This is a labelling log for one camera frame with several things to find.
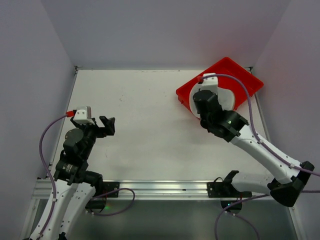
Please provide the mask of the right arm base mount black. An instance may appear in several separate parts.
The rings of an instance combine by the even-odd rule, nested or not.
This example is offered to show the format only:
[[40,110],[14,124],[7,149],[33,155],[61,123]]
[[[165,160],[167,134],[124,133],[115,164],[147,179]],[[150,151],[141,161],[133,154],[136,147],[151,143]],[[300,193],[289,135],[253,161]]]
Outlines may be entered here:
[[232,176],[217,177],[206,183],[206,191],[209,198],[220,199],[220,205],[224,209],[242,199],[253,196],[250,191],[238,191],[232,185]]

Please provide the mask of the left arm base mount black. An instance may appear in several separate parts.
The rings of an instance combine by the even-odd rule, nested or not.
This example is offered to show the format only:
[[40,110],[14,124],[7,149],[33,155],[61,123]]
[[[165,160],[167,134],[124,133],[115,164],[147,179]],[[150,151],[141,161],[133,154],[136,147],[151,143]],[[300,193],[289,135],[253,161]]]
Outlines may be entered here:
[[[120,188],[120,183],[118,181],[104,181],[103,187],[94,195],[94,197],[112,192]],[[101,213],[107,207],[107,200],[109,198],[117,198],[119,196],[118,192],[110,193],[101,198],[91,199],[85,206],[85,209],[90,212]]]

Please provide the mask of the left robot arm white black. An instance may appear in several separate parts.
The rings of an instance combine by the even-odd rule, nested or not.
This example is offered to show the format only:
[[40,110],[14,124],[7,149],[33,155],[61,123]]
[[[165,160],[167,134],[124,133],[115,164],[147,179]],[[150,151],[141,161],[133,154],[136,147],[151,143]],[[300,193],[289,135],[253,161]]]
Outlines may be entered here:
[[115,118],[99,117],[71,122],[74,128],[65,134],[63,149],[50,176],[52,189],[42,216],[31,233],[31,240],[66,240],[77,218],[96,193],[103,191],[103,176],[88,171],[88,158],[99,138],[115,134]]

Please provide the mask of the white mesh laundry bag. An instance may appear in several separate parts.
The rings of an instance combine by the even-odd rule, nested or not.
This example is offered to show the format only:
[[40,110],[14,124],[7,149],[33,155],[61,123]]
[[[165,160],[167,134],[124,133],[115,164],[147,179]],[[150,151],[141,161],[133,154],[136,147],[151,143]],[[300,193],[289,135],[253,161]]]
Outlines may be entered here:
[[[190,93],[189,93],[189,108],[192,112],[192,114],[199,119],[199,114],[196,111],[196,106],[194,104],[193,96],[196,92],[200,91],[197,88],[198,82],[192,87]],[[235,107],[236,97],[235,94],[229,90],[222,87],[217,87],[217,92],[214,92],[217,94],[218,102],[222,106],[223,110],[233,110]]]

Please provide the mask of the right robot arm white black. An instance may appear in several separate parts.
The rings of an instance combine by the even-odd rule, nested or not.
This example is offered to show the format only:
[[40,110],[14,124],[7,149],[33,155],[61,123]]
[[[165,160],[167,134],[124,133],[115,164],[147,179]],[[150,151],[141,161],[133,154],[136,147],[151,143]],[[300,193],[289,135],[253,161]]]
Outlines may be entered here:
[[220,188],[226,194],[236,191],[270,195],[281,205],[293,207],[307,185],[314,165],[289,157],[265,138],[254,134],[249,122],[233,110],[224,110],[218,95],[210,90],[200,90],[192,99],[204,129],[245,151],[272,175],[263,178],[232,170]]

